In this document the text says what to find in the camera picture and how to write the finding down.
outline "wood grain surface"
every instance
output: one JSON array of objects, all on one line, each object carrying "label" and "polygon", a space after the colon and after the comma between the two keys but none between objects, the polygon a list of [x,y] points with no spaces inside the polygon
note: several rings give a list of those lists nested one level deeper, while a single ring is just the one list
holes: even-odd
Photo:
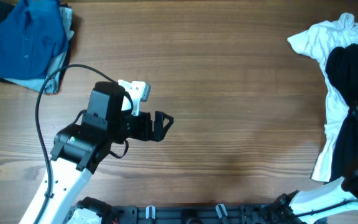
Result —
[{"label": "wood grain surface", "polygon": [[[175,124],[162,142],[129,141],[107,157],[78,200],[111,205],[269,203],[310,180],[324,145],[326,87],[316,61],[287,38],[351,12],[358,1],[183,1],[70,3],[71,63],[111,78],[152,85],[142,111]],[[101,77],[68,70],[57,95],[42,99],[48,149],[85,109]],[[17,223],[45,164],[35,131],[37,93],[0,83],[0,223]],[[114,150],[122,151],[119,146]],[[358,223],[358,213],[330,224]]]}]

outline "wooden tabletop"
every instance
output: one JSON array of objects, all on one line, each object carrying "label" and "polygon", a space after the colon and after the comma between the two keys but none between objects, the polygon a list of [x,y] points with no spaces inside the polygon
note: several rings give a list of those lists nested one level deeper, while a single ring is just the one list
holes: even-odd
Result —
[{"label": "wooden tabletop", "polygon": [[[142,111],[175,124],[162,142],[129,140],[123,159],[105,158],[77,200],[111,205],[270,203],[321,185],[310,180],[324,145],[326,86],[318,63],[287,38],[351,12],[358,1],[184,1],[70,3],[71,63],[152,85]],[[42,98],[50,150],[56,133],[87,107],[95,82],[66,72]],[[0,83],[0,223],[17,223],[45,162],[35,130],[37,93]],[[113,146],[122,151],[122,147]],[[330,224],[358,223],[358,213]]]}]

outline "white cloth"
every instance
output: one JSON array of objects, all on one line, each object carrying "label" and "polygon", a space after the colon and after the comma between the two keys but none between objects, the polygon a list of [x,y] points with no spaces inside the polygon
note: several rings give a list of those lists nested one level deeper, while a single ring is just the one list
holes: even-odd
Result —
[{"label": "white cloth", "polygon": [[320,22],[311,26],[309,30],[289,37],[288,41],[296,53],[318,61],[327,84],[327,123],[324,125],[327,142],[318,157],[311,177],[313,180],[327,182],[331,176],[335,142],[349,107],[341,94],[330,84],[325,72],[326,62],[335,47],[347,47],[358,43],[358,23],[354,22],[352,14],[344,13],[338,21]]},{"label": "white cloth", "polygon": [[[73,10],[67,7],[59,7],[60,17],[62,17],[63,27],[65,28],[67,39],[70,40],[74,31],[70,30],[71,21],[73,19]],[[56,69],[61,68],[66,58],[67,51],[57,55],[51,59],[48,67],[48,75],[54,72]],[[45,86],[44,93],[57,93],[59,89],[59,78],[60,72],[58,72],[55,77],[47,83]],[[42,84],[44,84],[43,79],[35,78],[29,80],[18,80],[14,78],[6,78],[6,80],[16,83],[18,85],[30,88],[35,91],[40,91]]]}]

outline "blue shirt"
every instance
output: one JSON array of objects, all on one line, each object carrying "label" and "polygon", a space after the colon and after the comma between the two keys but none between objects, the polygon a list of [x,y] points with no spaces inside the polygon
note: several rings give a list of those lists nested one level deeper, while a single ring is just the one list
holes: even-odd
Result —
[{"label": "blue shirt", "polygon": [[0,23],[0,78],[45,78],[68,48],[59,0],[20,0]]}]

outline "pile of clothes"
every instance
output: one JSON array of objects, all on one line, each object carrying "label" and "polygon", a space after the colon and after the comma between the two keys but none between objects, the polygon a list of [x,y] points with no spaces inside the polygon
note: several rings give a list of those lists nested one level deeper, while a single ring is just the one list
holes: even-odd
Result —
[{"label": "pile of clothes", "polygon": [[[68,65],[73,13],[60,0],[0,1],[0,82],[39,91],[45,77]],[[44,93],[56,93],[58,73]]]},{"label": "pile of clothes", "polygon": [[328,88],[327,142],[312,179],[334,181],[358,157],[358,23],[344,13],[288,38],[293,50],[319,62]]}]

